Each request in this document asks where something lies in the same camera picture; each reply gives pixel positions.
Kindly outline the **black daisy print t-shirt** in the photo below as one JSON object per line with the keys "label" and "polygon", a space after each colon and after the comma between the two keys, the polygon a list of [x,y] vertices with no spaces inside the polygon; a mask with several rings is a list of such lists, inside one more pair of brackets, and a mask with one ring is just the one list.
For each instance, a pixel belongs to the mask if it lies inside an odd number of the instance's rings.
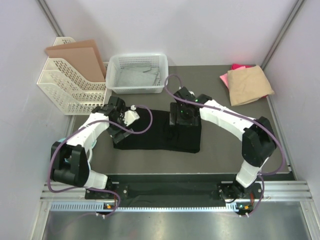
{"label": "black daisy print t-shirt", "polygon": [[150,111],[152,125],[143,134],[131,134],[113,147],[118,150],[167,150],[196,154],[201,148],[202,125],[170,125],[170,113]]}

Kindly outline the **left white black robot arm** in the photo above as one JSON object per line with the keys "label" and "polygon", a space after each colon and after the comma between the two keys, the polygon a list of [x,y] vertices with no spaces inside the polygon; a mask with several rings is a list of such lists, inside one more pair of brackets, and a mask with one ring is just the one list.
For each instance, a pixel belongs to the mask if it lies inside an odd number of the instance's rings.
{"label": "left white black robot arm", "polygon": [[107,175],[92,170],[92,151],[98,137],[105,131],[115,143],[130,135],[126,130],[140,118],[136,109],[134,105],[126,107],[123,99],[113,96],[107,104],[93,108],[73,135],[52,145],[50,180],[73,188],[95,188],[102,198],[109,198],[114,187],[108,183]]}

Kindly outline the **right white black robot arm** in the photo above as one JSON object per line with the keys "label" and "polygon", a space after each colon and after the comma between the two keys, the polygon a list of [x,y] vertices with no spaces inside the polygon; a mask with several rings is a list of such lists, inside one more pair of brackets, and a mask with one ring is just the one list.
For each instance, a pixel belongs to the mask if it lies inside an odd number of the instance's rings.
{"label": "right white black robot arm", "polygon": [[205,94],[196,97],[184,86],[173,93],[172,97],[175,102],[171,104],[170,110],[175,124],[194,125],[199,120],[204,120],[241,141],[243,162],[235,180],[223,189],[223,193],[231,199],[249,195],[263,166],[279,146],[270,121],[265,117],[255,119],[241,115]]}

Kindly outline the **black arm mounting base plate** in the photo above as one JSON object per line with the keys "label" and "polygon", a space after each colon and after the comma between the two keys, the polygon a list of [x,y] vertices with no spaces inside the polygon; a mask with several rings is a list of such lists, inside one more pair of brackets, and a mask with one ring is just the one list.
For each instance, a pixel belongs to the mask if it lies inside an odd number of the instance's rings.
{"label": "black arm mounting base plate", "polygon": [[223,207],[231,201],[251,204],[262,196],[255,182],[245,196],[226,197],[223,189],[234,180],[234,174],[111,174],[105,189],[120,196],[123,208]]}

